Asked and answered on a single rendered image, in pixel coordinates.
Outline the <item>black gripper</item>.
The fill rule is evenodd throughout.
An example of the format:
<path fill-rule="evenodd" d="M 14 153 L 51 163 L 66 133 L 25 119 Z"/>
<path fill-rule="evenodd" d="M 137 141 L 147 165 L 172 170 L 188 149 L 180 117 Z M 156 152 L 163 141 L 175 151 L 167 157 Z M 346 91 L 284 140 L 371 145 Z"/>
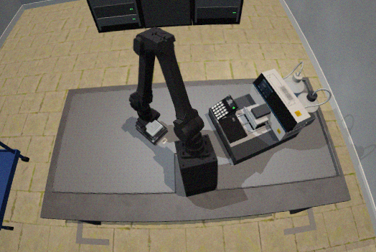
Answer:
<path fill-rule="evenodd" d="M 139 117 L 137 118 L 136 124 L 145 131 L 146 130 L 146 125 L 149 122 L 152 123 L 154 120 L 157 121 L 157 119 L 160 117 L 160 113 L 158 111 L 154 110 L 153 108 L 151 108 L 150 114 L 146 115 L 146 116 L 142 115 L 142 117 L 143 117 L 143 120 L 141 118 L 139 118 Z"/>

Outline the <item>clear plastic bottle with black cap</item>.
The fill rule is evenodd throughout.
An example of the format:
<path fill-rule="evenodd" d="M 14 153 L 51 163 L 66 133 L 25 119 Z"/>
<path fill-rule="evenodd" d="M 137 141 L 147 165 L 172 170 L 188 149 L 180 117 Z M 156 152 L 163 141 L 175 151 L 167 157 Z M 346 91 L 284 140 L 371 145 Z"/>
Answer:
<path fill-rule="evenodd" d="M 301 93 L 297 98 L 301 102 L 303 106 L 310 106 L 310 105 L 315 105 L 319 104 L 317 101 L 317 94 L 315 93 L 312 95 L 314 91 L 309 91 L 309 93 Z M 316 112 L 319 106 L 312 106 L 305 108 L 306 111 L 309 113 L 309 115 L 312 117 L 313 114 Z"/>

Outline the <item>clear bottle with grey cap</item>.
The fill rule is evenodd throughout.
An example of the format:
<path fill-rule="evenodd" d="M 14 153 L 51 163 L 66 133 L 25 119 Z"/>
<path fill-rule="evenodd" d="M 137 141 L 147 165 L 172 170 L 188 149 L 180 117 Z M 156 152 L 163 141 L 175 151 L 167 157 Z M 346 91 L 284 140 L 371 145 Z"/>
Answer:
<path fill-rule="evenodd" d="M 284 79 L 286 84 L 289 88 L 293 91 L 296 97 L 300 95 L 304 90 L 304 83 L 301 80 L 302 74 L 298 76 L 299 73 L 294 73 L 293 75 L 289 75 L 287 78 Z"/>

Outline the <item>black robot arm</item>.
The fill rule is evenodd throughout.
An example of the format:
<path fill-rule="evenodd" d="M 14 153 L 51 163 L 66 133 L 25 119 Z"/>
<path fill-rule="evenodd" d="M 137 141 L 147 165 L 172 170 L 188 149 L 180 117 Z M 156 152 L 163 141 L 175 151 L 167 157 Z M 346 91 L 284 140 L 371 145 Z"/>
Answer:
<path fill-rule="evenodd" d="M 173 34 L 158 27 L 136 35 L 133 39 L 133 51 L 139 56 L 138 87 L 136 92 L 130 95 L 129 101 L 142 120 L 142 115 L 150 114 L 149 104 L 153 100 L 151 86 L 157 57 L 176 112 L 177 119 L 173 121 L 174 133 L 183 141 L 182 158 L 209 157 L 208 140 L 202 140 L 200 132 L 205 126 L 204 121 L 189 102 L 174 51 L 175 41 Z"/>

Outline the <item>white multiwell plate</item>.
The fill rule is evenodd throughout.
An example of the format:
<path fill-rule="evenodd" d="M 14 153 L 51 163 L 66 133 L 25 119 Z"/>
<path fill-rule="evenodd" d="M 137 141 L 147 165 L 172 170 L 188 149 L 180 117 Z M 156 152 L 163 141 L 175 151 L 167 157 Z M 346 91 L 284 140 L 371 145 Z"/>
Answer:
<path fill-rule="evenodd" d="M 158 121 L 154 120 L 152 123 L 149 122 L 149 124 L 146 127 L 147 127 L 146 131 L 151 136 L 154 136 L 163 126 Z"/>

